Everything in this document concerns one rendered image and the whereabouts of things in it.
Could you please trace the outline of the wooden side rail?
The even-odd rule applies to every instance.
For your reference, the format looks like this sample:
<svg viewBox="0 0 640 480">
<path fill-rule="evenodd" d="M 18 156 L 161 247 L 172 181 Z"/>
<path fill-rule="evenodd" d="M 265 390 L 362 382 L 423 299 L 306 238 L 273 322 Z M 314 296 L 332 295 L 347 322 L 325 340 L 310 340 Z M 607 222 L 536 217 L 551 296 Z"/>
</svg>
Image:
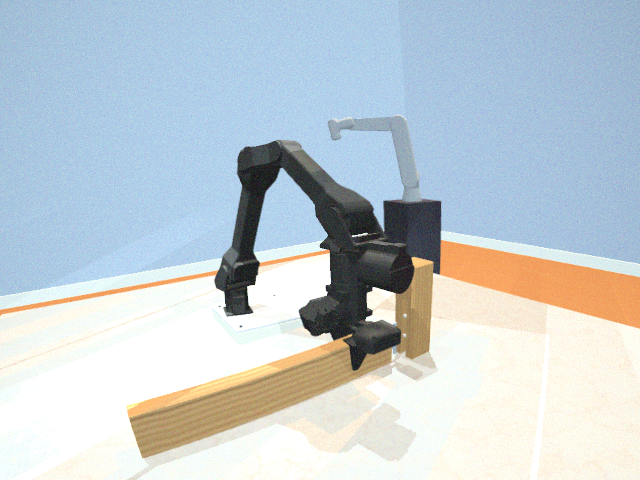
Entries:
<svg viewBox="0 0 640 480">
<path fill-rule="evenodd" d="M 262 418 L 392 361 L 397 346 L 366 355 L 353 371 L 343 338 L 184 390 L 126 405 L 146 458 Z"/>
</svg>

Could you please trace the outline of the wooden bed post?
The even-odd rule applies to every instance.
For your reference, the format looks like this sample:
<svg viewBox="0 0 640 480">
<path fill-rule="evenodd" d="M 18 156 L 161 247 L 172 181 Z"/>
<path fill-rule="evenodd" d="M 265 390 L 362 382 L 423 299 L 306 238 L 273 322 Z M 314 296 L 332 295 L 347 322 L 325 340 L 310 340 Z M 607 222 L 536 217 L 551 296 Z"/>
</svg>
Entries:
<svg viewBox="0 0 640 480">
<path fill-rule="evenodd" d="M 411 259 L 415 265 L 414 277 L 404 293 L 395 293 L 395 322 L 401 330 L 397 353 L 406 352 L 407 358 L 414 359 L 430 349 L 433 262 Z"/>
</svg>

